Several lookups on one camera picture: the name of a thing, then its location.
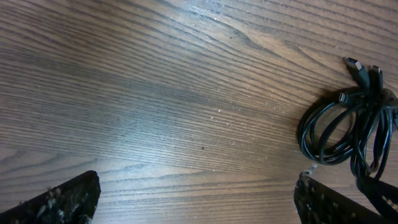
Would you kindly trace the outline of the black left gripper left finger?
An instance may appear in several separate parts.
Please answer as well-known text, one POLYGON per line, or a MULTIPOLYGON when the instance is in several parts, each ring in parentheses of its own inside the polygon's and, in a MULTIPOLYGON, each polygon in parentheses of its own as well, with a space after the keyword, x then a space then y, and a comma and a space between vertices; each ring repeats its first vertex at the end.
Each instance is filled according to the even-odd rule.
POLYGON ((100 178, 89 170, 2 212, 1 223, 91 224, 100 194, 100 178))

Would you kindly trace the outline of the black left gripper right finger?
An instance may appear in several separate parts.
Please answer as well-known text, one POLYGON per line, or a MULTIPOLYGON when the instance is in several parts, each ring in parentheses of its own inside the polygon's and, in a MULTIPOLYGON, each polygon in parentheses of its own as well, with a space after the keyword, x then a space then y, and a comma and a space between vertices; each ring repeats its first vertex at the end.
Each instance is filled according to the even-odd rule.
POLYGON ((302 223, 388 224, 395 222, 395 187, 371 177, 357 187, 376 212, 356 203, 302 172, 296 182, 294 203, 302 223))

